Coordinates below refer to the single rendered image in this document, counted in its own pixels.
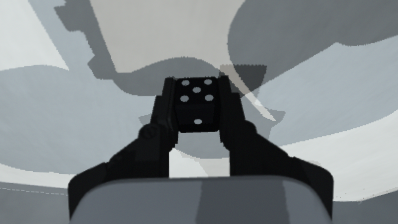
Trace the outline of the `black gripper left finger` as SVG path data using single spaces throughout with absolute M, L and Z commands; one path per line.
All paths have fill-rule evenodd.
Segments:
M 83 171 L 70 180 L 70 220 L 82 197 L 98 185 L 118 179 L 169 177 L 169 152 L 178 144 L 179 134 L 173 109 L 175 88 L 176 79 L 165 78 L 162 95 L 155 98 L 150 123 L 141 127 L 138 138 L 108 162 Z

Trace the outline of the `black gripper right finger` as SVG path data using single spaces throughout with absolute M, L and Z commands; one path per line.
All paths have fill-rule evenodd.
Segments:
M 245 120 L 239 92 L 232 93 L 228 75 L 218 78 L 221 101 L 220 142 L 229 151 L 230 176 L 286 176 L 309 185 L 319 196 L 332 221 L 334 179 L 325 168 L 290 157 L 257 133 Z

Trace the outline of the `black die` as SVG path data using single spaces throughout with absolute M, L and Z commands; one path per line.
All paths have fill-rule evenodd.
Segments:
M 217 132 L 221 112 L 218 79 L 178 79 L 173 109 L 179 132 Z

